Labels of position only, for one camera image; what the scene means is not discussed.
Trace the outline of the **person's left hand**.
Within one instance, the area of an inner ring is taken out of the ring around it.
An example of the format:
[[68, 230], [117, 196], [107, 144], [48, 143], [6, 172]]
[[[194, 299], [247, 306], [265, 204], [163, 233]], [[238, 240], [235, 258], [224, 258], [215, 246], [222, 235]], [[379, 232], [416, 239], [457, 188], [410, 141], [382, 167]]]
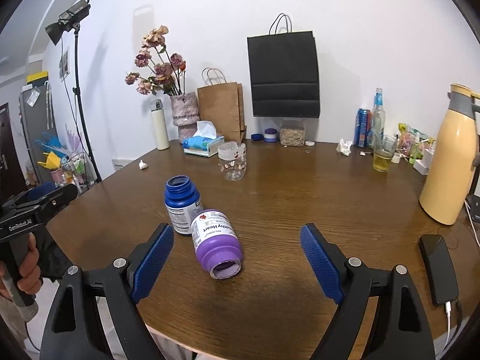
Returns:
[[28, 234], [28, 252], [19, 265], [20, 280], [17, 282], [20, 291], [35, 295], [39, 292], [41, 283], [41, 270], [38, 267], [39, 252], [36, 247], [36, 238], [32, 233]]

